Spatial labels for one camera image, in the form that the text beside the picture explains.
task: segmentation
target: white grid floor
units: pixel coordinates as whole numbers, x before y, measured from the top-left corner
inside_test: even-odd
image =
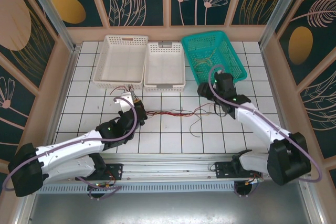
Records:
[[[248,96],[252,103],[273,122],[280,125],[277,109],[272,97],[263,59],[257,42],[232,42],[248,77],[238,82],[238,94]],[[116,117],[120,105],[113,102],[116,91],[100,89],[92,82],[102,42],[84,42],[73,74],[71,85],[57,126],[54,142],[83,135],[100,123]],[[184,110],[209,103],[197,95],[197,84],[186,60],[186,86],[182,93],[153,93],[136,90],[147,110]],[[210,105],[202,107],[213,112]],[[250,129],[233,120],[229,115],[220,117],[199,111],[197,116],[179,118],[169,115],[156,115],[146,120],[137,129],[134,139],[126,145],[107,150],[110,153],[237,153],[247,148],[267,152]]]

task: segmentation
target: white plastic basket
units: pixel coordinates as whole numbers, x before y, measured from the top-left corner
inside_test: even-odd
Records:
[[[179,42],[147,44],[144,87],[150,92],[182,92],[185,86],[184,50]]]
[[[93,82],[100,88],[142,89],[148,36],[106,35]]]

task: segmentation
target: teal plastic basket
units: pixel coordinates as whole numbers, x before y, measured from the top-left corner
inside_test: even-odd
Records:
[[[243,64],[222,31],[210,31],[184,37],[182,46],[197,84],[208,82],[209,71],[217,64],[223,65],[224,71],[232,74],[234,83],[247,77]],[[211,77],[212,83],[215,81],[214,73]]]

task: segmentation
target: basket handle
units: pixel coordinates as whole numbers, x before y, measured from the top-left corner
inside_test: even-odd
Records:
[[[160,84],[160,85],[156,85],[157,89],[172,89],[173,85],[171,84]]]

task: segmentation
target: teal basket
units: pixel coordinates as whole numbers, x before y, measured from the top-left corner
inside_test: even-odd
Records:
[[[223,65],[224,71],[232,74],[234,83],[247,77],[243,64],[222,31],[210,31],[184,37],[182,46],[197,84],[208,82],[209,71],[217,64]],[[214,73],[211,77],[212,83],[215,81]]]

